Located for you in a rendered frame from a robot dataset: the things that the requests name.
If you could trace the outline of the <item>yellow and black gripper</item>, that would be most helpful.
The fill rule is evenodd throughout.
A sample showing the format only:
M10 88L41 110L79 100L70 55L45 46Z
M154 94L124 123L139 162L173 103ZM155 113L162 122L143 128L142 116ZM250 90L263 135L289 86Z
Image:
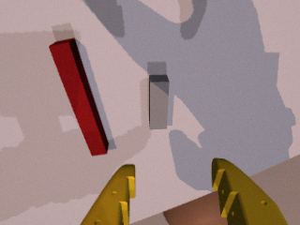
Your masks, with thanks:
M121 166L101 191L81 225L129 225L135 198L135 165ZM288 225L277 204L244 172L224 158L212 161L212 188L228 225Z

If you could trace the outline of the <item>grey rectangular block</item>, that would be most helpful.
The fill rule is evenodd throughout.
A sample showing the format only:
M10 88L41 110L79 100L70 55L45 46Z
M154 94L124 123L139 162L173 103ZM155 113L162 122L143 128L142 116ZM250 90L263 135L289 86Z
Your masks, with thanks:
M150 129L167 129L169 83L167 75L149 75Z

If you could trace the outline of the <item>dark red rectangular bar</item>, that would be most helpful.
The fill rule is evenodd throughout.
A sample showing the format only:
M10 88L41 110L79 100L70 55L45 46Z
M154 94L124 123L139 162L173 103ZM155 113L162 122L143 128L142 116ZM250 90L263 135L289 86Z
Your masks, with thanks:
M49 48L91 155L107 154L109 142L75 38L55 41Z

